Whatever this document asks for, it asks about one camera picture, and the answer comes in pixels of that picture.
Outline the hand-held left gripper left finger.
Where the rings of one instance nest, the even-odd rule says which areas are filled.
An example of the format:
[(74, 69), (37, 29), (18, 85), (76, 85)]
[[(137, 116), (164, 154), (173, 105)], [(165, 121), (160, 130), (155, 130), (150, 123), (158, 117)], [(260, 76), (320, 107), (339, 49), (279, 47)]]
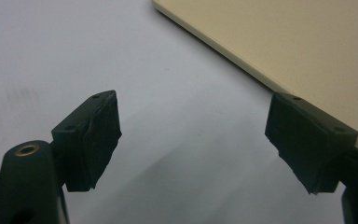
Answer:
[(52, 131), (54, 156), (68, 191), (94, 189), (117, 147), (120, 130), (117, 93), (92, 95)]

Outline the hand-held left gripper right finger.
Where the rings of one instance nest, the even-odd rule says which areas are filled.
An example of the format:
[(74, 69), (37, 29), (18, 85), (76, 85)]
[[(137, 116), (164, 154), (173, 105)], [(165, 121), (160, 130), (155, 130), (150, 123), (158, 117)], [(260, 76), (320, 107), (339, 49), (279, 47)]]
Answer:
[(333, 164), (353, 149), (358, 132), (300, 97), (276, 92), (265, 136), (307, 192), (317, 194), (336, 190)]

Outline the white table cover sheet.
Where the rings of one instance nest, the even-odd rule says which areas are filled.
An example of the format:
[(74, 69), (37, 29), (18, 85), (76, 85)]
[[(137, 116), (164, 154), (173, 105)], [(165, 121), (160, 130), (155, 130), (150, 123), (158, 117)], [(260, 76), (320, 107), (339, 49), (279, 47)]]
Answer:
[(122, 135), (72, 224), (343, 224), (265, 136), (270, 91), (151, 0), (0, 0), (0, 165), (108, 90)]

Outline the beige plastic tray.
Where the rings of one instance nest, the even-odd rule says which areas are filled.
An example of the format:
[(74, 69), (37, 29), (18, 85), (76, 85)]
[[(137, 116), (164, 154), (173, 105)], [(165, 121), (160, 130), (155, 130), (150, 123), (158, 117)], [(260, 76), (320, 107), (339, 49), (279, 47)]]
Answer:
[(358, 131), (358, 0), (152, 2), (272, 90)]

